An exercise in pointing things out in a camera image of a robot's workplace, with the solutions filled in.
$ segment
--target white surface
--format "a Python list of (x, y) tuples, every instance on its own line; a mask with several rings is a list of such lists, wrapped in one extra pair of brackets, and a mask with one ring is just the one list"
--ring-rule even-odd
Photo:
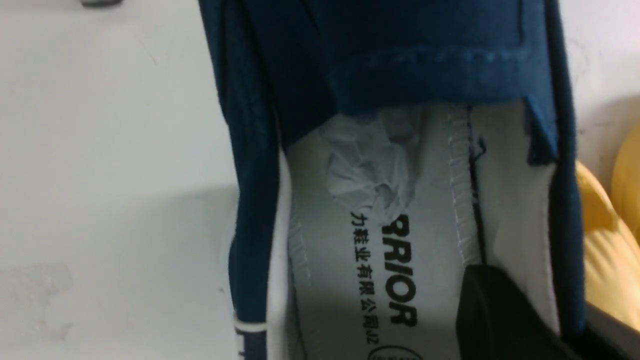
[[(125, 2), (0, 1), (0, 268), (74, 282), (47, 311), (66, 340), (2, 359), (234, 355), (216, 239), (235, 179), (197, 1)], [(606, 185), (640, 115), (640, 3), (563, 6), (580, 156)]]

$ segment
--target shoe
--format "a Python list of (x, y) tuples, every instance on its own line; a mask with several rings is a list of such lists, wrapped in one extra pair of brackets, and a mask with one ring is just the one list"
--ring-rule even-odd
[(611, 181), (611, 200), (631, 232), (640, 238), (640, 124), (627, 135), (616, 159)]
[(640, 331), (640, 247), (598, 179), (577, 163), (584, 219), (586, 299)]
[(241, 359), (585, 356), (556, 0), (200, 7)]

